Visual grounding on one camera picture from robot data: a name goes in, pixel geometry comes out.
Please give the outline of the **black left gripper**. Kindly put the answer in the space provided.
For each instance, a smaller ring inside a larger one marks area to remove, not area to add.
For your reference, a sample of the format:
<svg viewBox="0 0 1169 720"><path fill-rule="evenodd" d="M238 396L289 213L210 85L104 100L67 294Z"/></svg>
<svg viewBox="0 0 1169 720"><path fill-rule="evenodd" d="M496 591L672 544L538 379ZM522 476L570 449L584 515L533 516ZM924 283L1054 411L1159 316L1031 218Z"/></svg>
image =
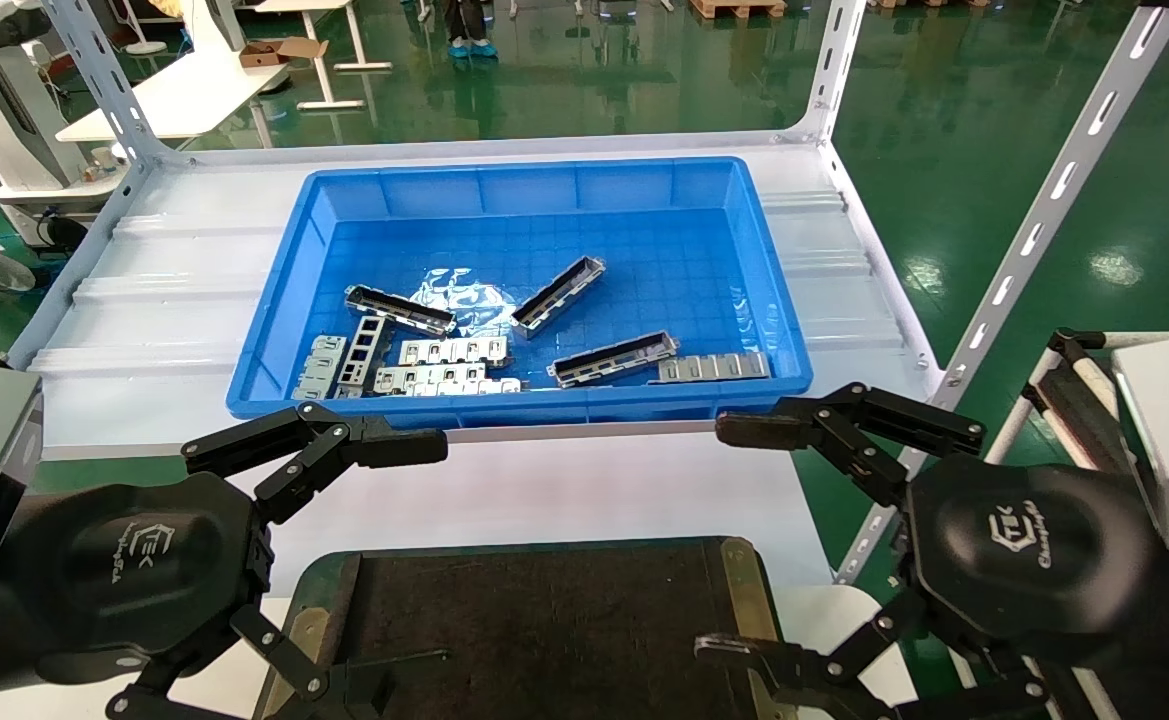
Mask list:
<svg viewBox="0 0 1169 720"><path fill-rule="evenodd" d="M292 688L274 719L382 716L386 666L319 667L254 605L274 562L265 521L286 522L350 468L447 461L447 434L306 401L192 439L182 456L201 473L20 503L0 544L0 691L146 665L109 700L109 719L229 719L170 692L242 641ZM278 459L254 501L222 479Z"/></svg>

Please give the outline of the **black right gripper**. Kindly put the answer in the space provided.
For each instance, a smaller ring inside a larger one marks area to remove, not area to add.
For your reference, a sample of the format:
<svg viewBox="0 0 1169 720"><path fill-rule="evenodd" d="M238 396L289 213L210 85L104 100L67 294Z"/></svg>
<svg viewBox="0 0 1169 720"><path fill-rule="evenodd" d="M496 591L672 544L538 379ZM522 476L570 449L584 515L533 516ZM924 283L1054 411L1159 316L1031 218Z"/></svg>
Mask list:
<svg viewBox="0 0 1169 720"><path fill-rule="evenodd" d="M832 719L1015 719L1050 701L1019 655L1068 666L1169 666L1169 548L1134 478L945 457L981 451L985 425L860 382L822 399L781 397L768 413L724 413L715 438L809 448L869 500L905 500L907 510L907 579L918 591L895 593L831 653L740 635L696 638L697 660L754 671L772 701ZM908 470L877 439L945 459L907 489ZM976 652L996 680L881 701L860 676L918 629Z"/></svg>

